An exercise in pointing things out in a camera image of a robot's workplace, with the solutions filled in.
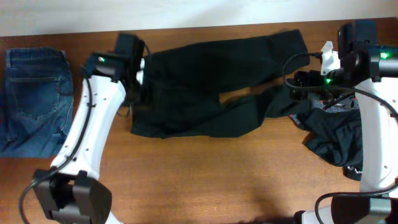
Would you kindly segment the black trousers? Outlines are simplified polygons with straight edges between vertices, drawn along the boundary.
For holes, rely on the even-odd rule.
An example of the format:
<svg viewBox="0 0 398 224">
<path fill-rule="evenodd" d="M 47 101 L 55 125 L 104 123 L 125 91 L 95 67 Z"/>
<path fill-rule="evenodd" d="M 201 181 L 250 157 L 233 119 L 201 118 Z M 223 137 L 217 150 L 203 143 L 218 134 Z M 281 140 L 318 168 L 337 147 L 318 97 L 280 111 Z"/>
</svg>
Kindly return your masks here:
<svg viewBox="0 0 398 224">
<path fill-rule="evenodd" d="M 131 132 L 148 138 L 237 138 L 266 118 L 304 113 L 308 100 L 290 99 L 285 85 L 222 104 L 222 93 L 255 87 L 307 66 L 299 30 L 247 39 L 202 42 L 145 58 L 146 105 L 134 111 Z"/>
</svg>

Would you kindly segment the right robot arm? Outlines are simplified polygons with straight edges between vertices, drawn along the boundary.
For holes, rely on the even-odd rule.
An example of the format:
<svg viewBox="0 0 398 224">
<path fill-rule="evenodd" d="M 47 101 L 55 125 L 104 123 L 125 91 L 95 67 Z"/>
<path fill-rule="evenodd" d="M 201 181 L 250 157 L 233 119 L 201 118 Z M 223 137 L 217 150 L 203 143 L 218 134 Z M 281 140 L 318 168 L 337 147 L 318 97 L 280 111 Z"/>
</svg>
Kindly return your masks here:
<svg viewBox="0 0 398 224">
<path fill-rule="evenodd" d="M 295 223 L 397 223 L 397 47 L 378 42 L 376 22 L 339 28 L 338 51 L 325 45 L 316 78 L 295 78 L 298 91 L 354 93 L 361 115 L 363 173 L 359 192 L 320 196 Z"/>
</svg>

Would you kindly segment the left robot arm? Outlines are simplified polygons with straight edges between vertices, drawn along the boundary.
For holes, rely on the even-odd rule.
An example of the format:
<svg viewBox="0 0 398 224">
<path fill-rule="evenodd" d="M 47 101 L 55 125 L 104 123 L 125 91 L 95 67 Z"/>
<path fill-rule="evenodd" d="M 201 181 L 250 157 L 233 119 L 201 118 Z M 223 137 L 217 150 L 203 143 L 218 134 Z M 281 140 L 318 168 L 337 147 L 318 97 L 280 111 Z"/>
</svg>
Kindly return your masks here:
<svg viewBox="0 0 398 224">
<path fill-rule="evenodd" d="M 93 52 L 81 66 L 81 99 L 68 136 L 50 169 L 37 169 L 19 205 L 33 190 L 45 217 L 58 223 L 118 223 L 113 196 L 100 181 L 101 158 L 114 117 L 122 106 L 146 103 L 144 53 L 135 34 L 120 33 L 113 51 Z"/>
</svg>

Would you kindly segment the black shorts with red waistband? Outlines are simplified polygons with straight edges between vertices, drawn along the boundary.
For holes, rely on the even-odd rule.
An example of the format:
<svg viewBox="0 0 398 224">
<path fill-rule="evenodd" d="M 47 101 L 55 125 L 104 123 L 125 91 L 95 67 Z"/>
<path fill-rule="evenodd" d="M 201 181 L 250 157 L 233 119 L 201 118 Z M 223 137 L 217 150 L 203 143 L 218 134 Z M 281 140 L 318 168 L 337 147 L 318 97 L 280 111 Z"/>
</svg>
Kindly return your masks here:
<svg viewBox="0 0 398 224">
<path fill-rule="evenodd" d="M 330 108 L 313 100 L 308 111 L 292 114 L 296 127 L 309 131 L 303 145 L 327 163 L 341 167 L 343 175 L 360 181 L 363 173 L 363 138 L 359 107 L 337 104 Z"/>
</svg>

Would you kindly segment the folded blue denim jeans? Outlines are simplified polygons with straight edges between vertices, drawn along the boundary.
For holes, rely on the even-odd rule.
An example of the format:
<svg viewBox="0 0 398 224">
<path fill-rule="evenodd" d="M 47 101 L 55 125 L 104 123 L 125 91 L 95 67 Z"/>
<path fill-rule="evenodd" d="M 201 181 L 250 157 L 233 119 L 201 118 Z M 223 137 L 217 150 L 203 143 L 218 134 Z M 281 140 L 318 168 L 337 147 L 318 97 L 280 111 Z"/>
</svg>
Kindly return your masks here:
<svg viewBox="0 0 398 224">
<path fill-rule="evenodd" d="M 72 125 L 73 78 L 62 50 L 9 49 L 1 88 L 1 157 L 58 154 Z"/>
</svg>

